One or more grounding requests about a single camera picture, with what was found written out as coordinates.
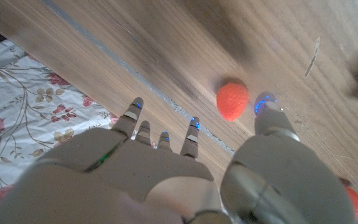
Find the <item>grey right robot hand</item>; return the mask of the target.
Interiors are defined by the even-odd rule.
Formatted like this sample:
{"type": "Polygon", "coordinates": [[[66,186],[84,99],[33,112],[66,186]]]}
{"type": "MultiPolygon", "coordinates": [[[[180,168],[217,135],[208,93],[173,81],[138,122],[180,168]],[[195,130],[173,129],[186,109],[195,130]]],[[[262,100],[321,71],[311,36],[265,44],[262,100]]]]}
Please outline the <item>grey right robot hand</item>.
{"type": "Polygon", "coordinates": [[[180,153],[157,147],[136,98],[111,129],[85,131],[36,160],[0,199],[0,223],[356,223],[336,174],[301,143],[277,99],[255,102],[255,135],[220,184],[198,160],[200,121],[180,153]]]}

